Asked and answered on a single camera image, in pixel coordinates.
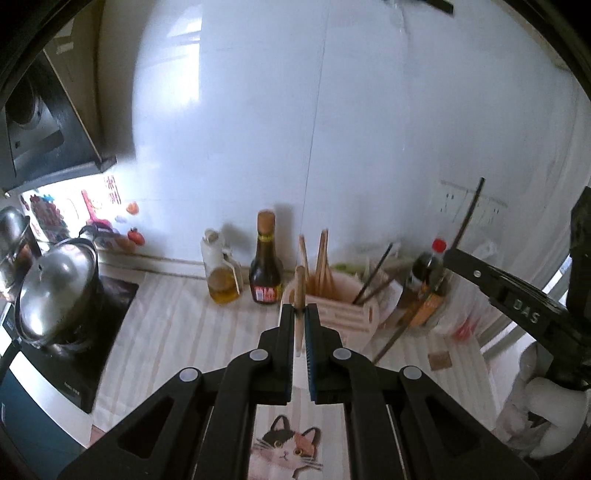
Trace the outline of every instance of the black stove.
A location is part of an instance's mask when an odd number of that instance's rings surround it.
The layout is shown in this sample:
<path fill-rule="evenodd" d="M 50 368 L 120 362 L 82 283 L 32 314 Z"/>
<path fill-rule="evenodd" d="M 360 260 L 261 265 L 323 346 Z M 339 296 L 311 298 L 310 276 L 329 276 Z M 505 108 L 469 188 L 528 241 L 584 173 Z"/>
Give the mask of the black stove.
<path fill-rule="evenodd" d="M 138 291 L 138 285 L 115 278 L 100 277 L 103 294 L 91 314 L 90 323 L 96 325 L 92 346 L 80 353 L 59 355 L 49 350 L 21 344 L 25 357 L 68 400 L 86 413 L 92 411 L 96 392 L 119 328 Z M 11 338 L 14 329 L 14 308 L 10 308 L 4 328 Z"/>

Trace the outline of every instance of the cooking oil bottle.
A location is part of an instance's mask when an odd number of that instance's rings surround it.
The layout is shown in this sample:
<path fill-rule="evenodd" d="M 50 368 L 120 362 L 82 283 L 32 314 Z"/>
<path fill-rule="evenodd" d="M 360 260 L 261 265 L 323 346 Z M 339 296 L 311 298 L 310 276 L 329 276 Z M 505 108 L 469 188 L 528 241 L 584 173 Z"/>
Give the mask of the cooking oil bottle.
<path fill-rule="evenodd" d="M 213 301 L 224 305 L 236 300 L 243 288 L 242 272 L 220 232 L 205 230 L 205 236 L 201 240 L 201 254 L 205 264 L 207 288 Z"/>

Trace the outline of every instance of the pot lid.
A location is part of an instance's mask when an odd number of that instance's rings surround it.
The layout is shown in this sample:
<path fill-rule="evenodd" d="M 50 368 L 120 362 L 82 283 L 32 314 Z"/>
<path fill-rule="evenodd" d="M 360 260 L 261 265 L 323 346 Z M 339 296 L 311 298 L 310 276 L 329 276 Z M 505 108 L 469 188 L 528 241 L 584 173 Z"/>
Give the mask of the pot lid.
<path fill-rule="evenodd" d="M 64 241 L 36 259 L 20 294 L 23 333 L 35 341 L 67 329 L 95 268 L 95 251 L 83 242 Z"/>
<path fill-rule="evenodd" d="M 14 207 L 0 210 L 0 258 L 12 254 L 27 229 L 29 218 Z"/>

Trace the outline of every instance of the oil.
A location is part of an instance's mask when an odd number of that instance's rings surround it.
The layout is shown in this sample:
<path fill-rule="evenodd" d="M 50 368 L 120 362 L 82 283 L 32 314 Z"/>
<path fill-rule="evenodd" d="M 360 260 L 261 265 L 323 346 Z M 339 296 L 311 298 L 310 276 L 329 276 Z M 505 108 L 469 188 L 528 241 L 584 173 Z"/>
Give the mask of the oil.
<path fill-rule="evenodd" d="M 240 293 L 236 288 L 234 272 L 226 267 L 215 268 L 207 277 L 209 296 L 218 305 L 224 305 L 236 300 Z"/>

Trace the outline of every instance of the printed cat mat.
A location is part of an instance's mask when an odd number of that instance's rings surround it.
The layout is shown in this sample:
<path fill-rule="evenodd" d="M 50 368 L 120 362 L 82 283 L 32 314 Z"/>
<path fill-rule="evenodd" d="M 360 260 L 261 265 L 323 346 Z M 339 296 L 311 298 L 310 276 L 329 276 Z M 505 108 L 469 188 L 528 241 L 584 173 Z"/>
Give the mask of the printed cat mat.
<path fill-rule="evenodd" d="M 256 408 L 248 480 L 349 480 L 342 405 L 315 405 L 294 388 L 285 407 Z"/>

